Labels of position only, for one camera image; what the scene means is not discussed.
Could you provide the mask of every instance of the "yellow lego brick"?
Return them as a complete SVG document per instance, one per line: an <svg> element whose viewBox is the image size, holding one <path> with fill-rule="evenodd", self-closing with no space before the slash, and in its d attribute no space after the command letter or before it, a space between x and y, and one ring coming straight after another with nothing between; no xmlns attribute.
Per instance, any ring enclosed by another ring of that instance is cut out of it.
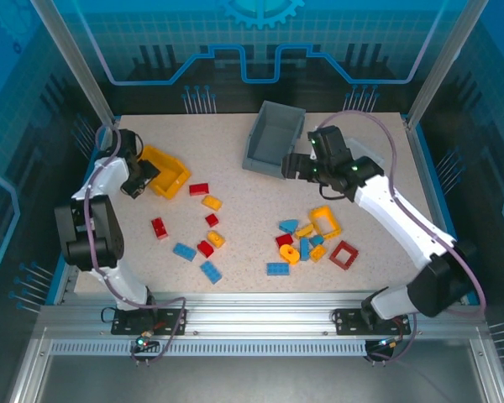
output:
<svg viewBox="0 0 504 403"><path fill-rule="evenodd" d="M297 229L295 232L295 236L297 237L297 239L308 237L310 236L312 231L313 231L313 224L308 224L306 227Z"/></svg>
<svg viewBox="0 0 504 403"><path fill-rule="evenodd" d="M317 263L326 253L327 249L322 245L318 245L310 251L310 259Z"/></svg>
<svg viewBox="0 0 504 403"><path fill-rule="evenodd" d="M297 264L301 258L299 251L291 245L280 246L280 256L289 264Z"/></svg>
<svg viewBox="0 0 504 403"><path fill-rule="evenodd" d="M219 201L219 199L217 199L216 197L213 197L213 196L205 196L202 200L202 204L204 206L207 206L209 208L212 208L215 212L217 212L220 207L222 207L222 202Z"/></svg>
<svg viewBox="0 0 504 403"><path fill-rule="evenodd" d="M340 227L338 221L336 220L336 217L333 215L333 212L328 206L314 208L310 211L310 214L308 214L308 216L316 232L319 235L322 235L325 240L337 237L342 233L342 228ZM328 223L332 227L331 232L324 233L321 231L321 226L319 225L319 218L321 217L325 217L327 219Z"/></svg>
<svg viewBox="0 0 504 403"><path fill-rule="evenodd" d="M207 239L216 248L220 248L222 245L224 245L224 242L226 242L226 239L224 239L223 236L216 231L209 231L209 233L207 234Z"/></svg>

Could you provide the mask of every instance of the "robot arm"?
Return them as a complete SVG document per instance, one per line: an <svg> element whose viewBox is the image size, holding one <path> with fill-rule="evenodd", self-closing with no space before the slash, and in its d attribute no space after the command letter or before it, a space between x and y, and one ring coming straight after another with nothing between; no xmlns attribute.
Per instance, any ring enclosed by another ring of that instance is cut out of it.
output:
<svg viewBox="0 0 504 403"><path fill-rule="evenodd" d="M116 158L103 167L92 184L90 195L91 222L84 220L84 196L87 183L62 206L55 209L55 218L60 235L61 250L68 264L88 271L104 283L92 265L91 250L87 238L87 225L94 231L95 250L100 269L106 274L113 288L129 301L145 304L148 290L133 275L123 259L123 234L112 207L112 199L121 190L133 199L144 192L145 186L160 172L148 161L139 160L136 153L136 134L121 130L122 145ZM109 156L103 151L95 161L95 170ZM136 308L116 299L119 310L132 311Z"/></svg>
<svg viewBox="0 0 504 403"><path fill-rule="evenodd" d="M418 270L408 285L387 287L363 301L361 313L370 326L414 312L435 317L470 291L470 279L457 261L393 202L388 178L373 160L368 157L353 160L343 135L334 126L311 132L308 138L312 153L287 155L282 161L284 177L295 179L298 174L298 179L318 183L321 187L331 186L357 203L400 243ZM436 238L452 246L464 259L473 253L469 246L456 243L430 223L397 191L396 198L431 229Z"/></svg>

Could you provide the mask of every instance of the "metal base plate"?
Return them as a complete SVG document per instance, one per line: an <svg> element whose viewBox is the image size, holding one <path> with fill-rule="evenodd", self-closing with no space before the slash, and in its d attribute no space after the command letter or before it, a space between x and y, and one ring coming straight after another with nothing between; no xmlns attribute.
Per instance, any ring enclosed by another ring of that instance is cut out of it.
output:
<svg viewBox="0 0 504 403"><path fill-rule="evenodd" d="M156 317L153 311L116 310L110 333L120 336L138 336L142 332L152 329L156 323L163 322L165 325L155 330L155 336L168 336L176 325L180 310L158 309ZM185 310L181 321L182 324L177 328L176 336L185 334L186 314Z"/></svg>
<svg viewBox="0 0 504 403"><path fill-rule="evenodd" d="M370 330L362 316L360 309L337 309L333 312L332 320L336 325L336 334L338 336L397 336L400 334L400 328L393 321L385 321ZM404 336L411 334L411 326L407 315L402 317L406 322L401 326Z"/></svg>

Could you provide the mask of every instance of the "yellow tray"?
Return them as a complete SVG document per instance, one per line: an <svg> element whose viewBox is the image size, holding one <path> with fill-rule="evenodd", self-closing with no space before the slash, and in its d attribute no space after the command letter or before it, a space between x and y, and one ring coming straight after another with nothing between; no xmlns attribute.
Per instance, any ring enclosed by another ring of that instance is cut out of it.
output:
<svg viewBox="0 0 504 403"><path fill-rule="evenodd" d="M148 187L159 196L167 199L174 197L191 177L191 172L175 157L146 145L140 156L141 160L148 160L160 173L148 184Z"/></svg>

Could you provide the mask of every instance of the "gray plastic tray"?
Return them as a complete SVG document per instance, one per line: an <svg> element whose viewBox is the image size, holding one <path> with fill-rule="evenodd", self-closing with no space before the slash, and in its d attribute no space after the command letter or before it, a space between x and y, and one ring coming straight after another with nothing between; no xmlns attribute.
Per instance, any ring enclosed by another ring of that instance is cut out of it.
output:
<svg viewBox="0 0 504 403"><path fill-rule="evenodd" d="M305 109L263 101L250 130L243 169L282 178L282 159L295 148L304 126Z"/></svg>

